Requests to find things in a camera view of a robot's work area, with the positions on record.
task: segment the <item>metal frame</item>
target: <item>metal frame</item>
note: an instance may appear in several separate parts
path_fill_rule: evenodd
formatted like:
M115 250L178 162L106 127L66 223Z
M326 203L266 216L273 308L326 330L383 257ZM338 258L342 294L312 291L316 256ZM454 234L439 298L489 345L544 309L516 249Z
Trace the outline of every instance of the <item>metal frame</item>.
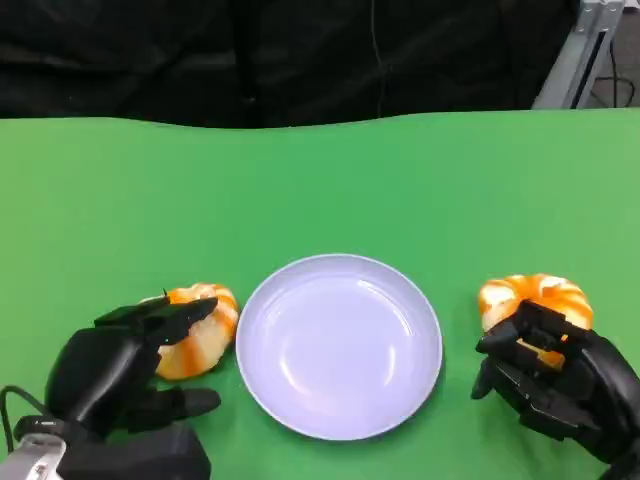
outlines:
M582 108L618 28L626 0L582 0L580 15L533 108Z

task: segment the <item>robotic hand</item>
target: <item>robotic hand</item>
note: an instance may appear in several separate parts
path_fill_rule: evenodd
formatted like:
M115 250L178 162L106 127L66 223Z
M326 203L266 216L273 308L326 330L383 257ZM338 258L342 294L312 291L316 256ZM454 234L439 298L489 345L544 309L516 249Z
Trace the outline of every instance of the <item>robotic hand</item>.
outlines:
M20 419L13 450L5 397L0 410L10 455L0 478L11 480L208 480L210 464L195 433L176 420L220 405L213 390L149 387L158 348L173 345L210 314L215 298L170 305L167 296L121 307L77 331L61 351L46 387L42 415ZM39 403L25 396L33 405ZM106 443L115 429L146 432Z
M561 353L564 364L549 367L522 341ZM487 357L473 399L495 390L524 426L557 440L571 438L611 464L602 479L640 479L640 380L609 340L525 300L476 350Z

